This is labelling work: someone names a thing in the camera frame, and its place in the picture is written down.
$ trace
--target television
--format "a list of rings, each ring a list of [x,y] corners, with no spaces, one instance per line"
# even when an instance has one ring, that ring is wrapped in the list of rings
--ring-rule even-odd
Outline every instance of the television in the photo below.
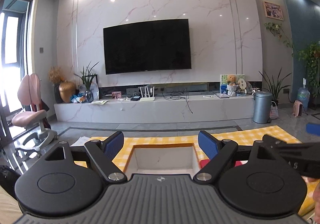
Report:
[[[106,74],[191,69],[188,19],[107,27],[103,40]]]

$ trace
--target pink chair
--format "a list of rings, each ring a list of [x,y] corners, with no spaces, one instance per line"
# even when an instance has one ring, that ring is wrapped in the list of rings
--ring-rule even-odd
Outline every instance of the pink chair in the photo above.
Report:
[[[15,148],[16,154],[18,150],[30,153],[36,152],[40,157],[44,152],[43,148],[46,147],[53,139],[58,139],[58,133],[51,129],[44,128],[42,119],[47,117],[45,110],[40,110],[41,104],[40,95],[40,80],[39,77],[33,73],[32,75],[26,75],[23,77],[20,87],[18,89],[18,99],[22,105],[28,106],[31,103],[37,106],[37,111],[21,111],[19,114],[13,117],[12,124],[18,127],[31,127],[35,123],[40,124],[40,131],[28,136],[22,145]],[[26,143],[31,139],[36,138],[41,143],[34,147],[26,147]]]

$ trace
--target gray ribbed panel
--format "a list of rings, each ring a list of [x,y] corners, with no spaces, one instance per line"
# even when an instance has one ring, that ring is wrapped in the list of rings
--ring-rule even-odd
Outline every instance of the gray ribbed panel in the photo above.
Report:
[[[209,185],[195,184],[189,175],[135,174],[125,184],[110,185],[90,209],[61,219],[24,215],[17,224],[303,224],[297,215],[280,220],[243,216],[218,197]]]

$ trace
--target black circular cover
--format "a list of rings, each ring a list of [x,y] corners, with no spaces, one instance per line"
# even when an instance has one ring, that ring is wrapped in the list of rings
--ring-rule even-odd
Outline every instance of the black circular cover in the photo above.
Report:
[[[28,212],[44,217],[79,212],[90,206],[101,192],[99,176],[91,169],[75,164],[30,168],[15,185],[20,205]]]
[[[233,207],[261,217],[297,212],[307,194],[301,176],[277,160],[259,160],[231,168],[222,175],[218,187]]]

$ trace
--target gray trash can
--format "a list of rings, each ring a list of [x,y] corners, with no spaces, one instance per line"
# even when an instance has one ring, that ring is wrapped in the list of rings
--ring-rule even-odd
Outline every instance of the gray trash can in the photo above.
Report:
[[[272,94],[270,92],[256,92],[254,94],[253,121],[266,124],[270,117]]]

